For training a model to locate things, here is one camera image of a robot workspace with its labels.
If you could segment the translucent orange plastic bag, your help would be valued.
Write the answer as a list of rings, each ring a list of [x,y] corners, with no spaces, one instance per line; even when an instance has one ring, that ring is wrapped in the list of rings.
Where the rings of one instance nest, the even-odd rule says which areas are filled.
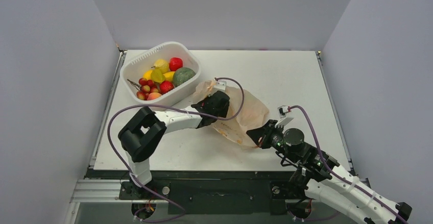
[[[233,116],[239,109],[240,113],[232,120],[218,120],[211,127],[227,140],[238,144],[240,147],[255,148],[256,144],[246,134],[248,130],[262,127],[269,114],[269,109],[258,98],[248,91],[244,91],[245,97],[239,88],[227,86],[225,93],[230,98],[228,117]]]

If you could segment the pink orange fake peach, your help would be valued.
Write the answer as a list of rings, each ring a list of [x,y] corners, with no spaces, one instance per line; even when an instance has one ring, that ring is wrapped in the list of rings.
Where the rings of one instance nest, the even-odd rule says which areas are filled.
[[[148,96],[147,96],[147,100],[148,100],[148,101],[151,101],[151,100],[154,100],[154,99],[160,98],[161,96],[162,96],[162,94],[159,93],[159,92],[151,92],[151,93],[148,94]]]

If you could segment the yellow fake pear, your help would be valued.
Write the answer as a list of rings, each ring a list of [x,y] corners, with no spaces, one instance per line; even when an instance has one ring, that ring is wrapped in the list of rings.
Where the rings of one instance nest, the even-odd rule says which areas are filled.
[[[158,59],[153,64],[154,69],[159,69],[162,73],[170,71],[169,62],[165,59]]]

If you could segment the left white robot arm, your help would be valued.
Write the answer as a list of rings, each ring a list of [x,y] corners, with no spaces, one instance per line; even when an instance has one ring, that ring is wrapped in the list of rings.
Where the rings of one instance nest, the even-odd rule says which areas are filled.
[[[132,191],[139,198],[152,192],[149,158],[165,134],[199,129],[211,125],[218,117],[225,118],[229,109],[229,96],[222,91],[205,97],[180,111],[153,111],[143,107],[118,133],[123,150],[127,153]]]

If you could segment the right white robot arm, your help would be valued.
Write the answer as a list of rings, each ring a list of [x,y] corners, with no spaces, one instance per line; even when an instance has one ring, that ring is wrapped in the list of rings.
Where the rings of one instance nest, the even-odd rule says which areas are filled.
[[[412,208],[378,194],[336,159],[304,141],[300,129],[283,129],[276,120],[248,130],[261,149],[273,148],[282,161],[296,167],[288,183],[295,197],[318,200],[356,223],[407,223]]]

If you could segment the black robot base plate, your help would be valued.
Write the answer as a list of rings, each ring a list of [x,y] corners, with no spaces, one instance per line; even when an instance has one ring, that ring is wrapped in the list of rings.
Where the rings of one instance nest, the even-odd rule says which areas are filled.
[[[137,187],[125,170],[88,169],[85,179],[120,186],[115,200],[130,201],[131,209],[154,208],[168,198],[169,214],[284,215],[289,205],[305,200],[289,179],[291,171],[153,171],[148,192]]]

